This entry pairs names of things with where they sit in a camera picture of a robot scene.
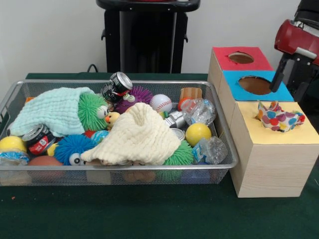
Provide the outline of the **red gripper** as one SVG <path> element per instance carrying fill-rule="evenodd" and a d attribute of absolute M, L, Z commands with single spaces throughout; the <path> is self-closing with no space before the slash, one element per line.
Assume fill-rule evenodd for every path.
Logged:
<path fill-rule="evenodd" d="M 271 92 L 279 89 L 291 55 L 299 54 L 311 60 L 319 59 L 319 30 L 301 21 L 286 19 L 277 32 L 274 48 L 284 54 L 270 84 Z"/>

